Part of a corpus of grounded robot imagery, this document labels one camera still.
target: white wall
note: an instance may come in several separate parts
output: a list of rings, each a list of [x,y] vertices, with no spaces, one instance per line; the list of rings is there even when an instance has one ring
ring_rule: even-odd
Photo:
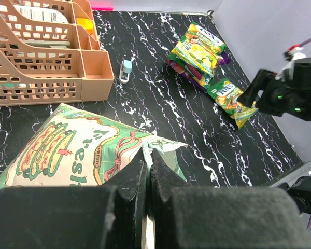
[[[215,24],[252,80],[260,68],[279,71],[282,53],[311,37],[311,0],[223,0]],[[304,47],[311,57],[311,43]],[[311,160],[311,122],[290,115],[275,118],[303,161]]]
[[[116,11],[207,13],[223,0],[90,0],[91,5],[113,6]]]

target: brand logo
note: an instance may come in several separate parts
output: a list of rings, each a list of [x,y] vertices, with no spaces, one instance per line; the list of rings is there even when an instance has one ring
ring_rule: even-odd
[[[220,91],[217,92],[217,96],[224,97],[228,95],[234,89],[235,89],[235,86],[233,84],[228,84],[224,86]]]
[[[207,31],[206,29],[196,25],[196,29],[203,35],[207,36],[210,40],[212,40],[216,45],[221,46],[222,41],[220,41],[217,37],[215,37],[211,32]]]

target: small white bottle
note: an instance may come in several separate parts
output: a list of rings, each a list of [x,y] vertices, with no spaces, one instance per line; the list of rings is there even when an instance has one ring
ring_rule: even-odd
[[[67,18],[55,9],[14,5],[15,9],[24,17],[34,21],[68,23]]]

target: purple cable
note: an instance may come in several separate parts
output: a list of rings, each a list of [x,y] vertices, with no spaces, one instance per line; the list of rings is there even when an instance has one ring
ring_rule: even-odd
[[[311,42],[311,38],[309,38],[308,40],[302,42],[299,46],[300,46],[300,47],[303,47],[304,45],[306,45],[306,44],[308,44],[308,43],[310,43],[310,42]]]
[[[307,230],[310,230],[310,228],[311,228],[311,215],[310,215],[309,222],[307,223],[307,226],[306,226]]]

